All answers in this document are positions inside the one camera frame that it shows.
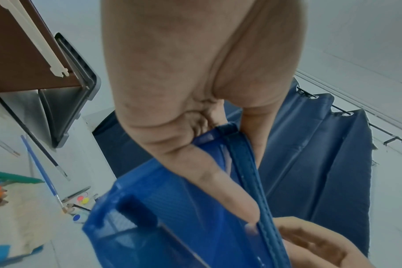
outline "wall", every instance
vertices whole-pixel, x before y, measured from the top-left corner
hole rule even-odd
[[[301,88],[320,94],[322,88],[297,77]],[[344,110],[355,110],[357,106],[342,98],[335,98],[334,105]],[[368,113],[370,123],[402,137],[402,130]],[[390,137],[372,128],[373,151],[371,189],[371,247],[370,260],[377,268],[402,268],[402,144],[398,141],[384,146]]]
[[[101,41],[99,0],[32,0],[53,34],[61,32],[101,78],[101,89],[87,102],[81,114],[113,109]]]
[[[402,0],[308,0],[301,74],[402,128]]]

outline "pencil case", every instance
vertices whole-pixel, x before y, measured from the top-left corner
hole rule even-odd
[[[229,123],[193,143],[257,201],[258,233],[247,233],[246,222],[152,159],[119,178],[83,226],[101,265],[289,268],[245,135]]]

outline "dark blue curtain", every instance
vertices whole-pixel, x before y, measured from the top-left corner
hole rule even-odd
[[[333,113],[331,94],[311,97],[294,79],[259,168],[274,217],[295,216],[340,233],[364,255],[369,249],[372,134],[363,110]],[[241,111],[225,104],[229,121]],[[151,156],[112,113],[94,136],[119,177]]]

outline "brown board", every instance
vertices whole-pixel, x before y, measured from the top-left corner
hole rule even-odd
[[[11,15],[0,5],[0,92],[80,85],[61,49],[30,0],[20,0],[70,76],[58,77]]]

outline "white strap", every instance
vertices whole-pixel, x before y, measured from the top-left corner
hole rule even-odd
[[[0,5],[10,11],[15,20],[19,23],[21,28],[33,42],[34,46],[39,50],[48,64],[51,66],[50,70],[55,76],[64,77],[69,76],[67,68],[61,64],[58,57],[52,51],[51,47],[46,42],[45,38],[36,27],[35,23],[24,9],[19,0],[0,0]]]

